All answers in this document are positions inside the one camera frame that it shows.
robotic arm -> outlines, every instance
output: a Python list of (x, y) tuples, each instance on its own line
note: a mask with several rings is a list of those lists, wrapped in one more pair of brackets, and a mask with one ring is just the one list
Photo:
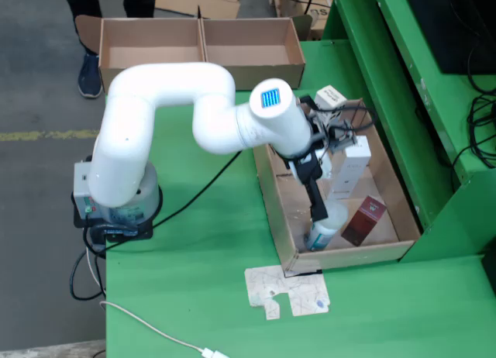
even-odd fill
[(193, 135), (210, 153), (224, 154), (269, 143), (291, 160), (307, 155), (312, 127), (289, 85), (268, 79), (246, 104), (235, 105), (231, 74), (215, 64), (148, 64), (119, 74), (108, 91), (88, 176), (101, 206), (126, 205), (145, 173), (159, 107), (194, 104)]
[[(315, 110), (313, 100), (303, 98)], [(194, 105), (193, 135), (210, 153), (270, 144), (308, 192), (314, 222), (327, 218), (316, 181), (329, 176), (327, 150), (353, 142), (353, 132), (330, 136), (317, 116), (306, 116), (289, 85), (267, 79), (250, 100), (235, 105), (231, 74), (215, 64), (148, 64), (123, 71), (112, 82), (91, 162), (74, 165), (74, 225), (97, 238), (144, 239), (153, 232), (162, 194), (148, 161), (155, 111)]]

person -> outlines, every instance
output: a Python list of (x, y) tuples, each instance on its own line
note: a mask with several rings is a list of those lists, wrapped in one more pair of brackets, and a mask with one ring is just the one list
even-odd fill
[[(102, 17), (98, 0), (67, 0), (74, 20), (78, 15), (92, 15)], [(128, 17), (145, 18), (153, 17), (155, 0), (124, 0), (124, 9)], [(102, 82), (98, 73), (98, 54), (88, 49), (79, 40), (86, 50), (83, 66), (77, 78), (79, 92), (86, 98), (97, 98), (102, 93)]]

gray floor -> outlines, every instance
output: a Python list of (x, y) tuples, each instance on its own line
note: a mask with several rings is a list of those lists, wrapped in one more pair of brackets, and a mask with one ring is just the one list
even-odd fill
[[(83, 50), (65, 0), (0, 1), (0, 351), (101, 339), (97, 302), (68, 291), (84, 249), (71, 224), (73, 162), (94, 140), (48, 132), (97, 129), (104, 99), (78, 93)], [(122, 0), (100, 1), (105, 16), (124, 16)], [(274, 16), (267, 0), (241, 3), (239, 17)], [(77, 291), (95, 292), (85, 266)]]

yellow floor line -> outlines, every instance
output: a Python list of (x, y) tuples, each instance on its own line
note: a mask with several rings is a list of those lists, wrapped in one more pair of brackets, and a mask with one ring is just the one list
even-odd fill
[(50, 132), (10, 132), (0, 133), (0, 141), (36, 141), (38, 139), (94, 139), (98, 129), (82, 129), (79, 131)]

black monitor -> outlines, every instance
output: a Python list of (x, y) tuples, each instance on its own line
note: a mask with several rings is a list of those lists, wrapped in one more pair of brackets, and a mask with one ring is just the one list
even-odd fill
[(439, 69), (466, 74), (496, 74), (494, 0), (408, 0)]

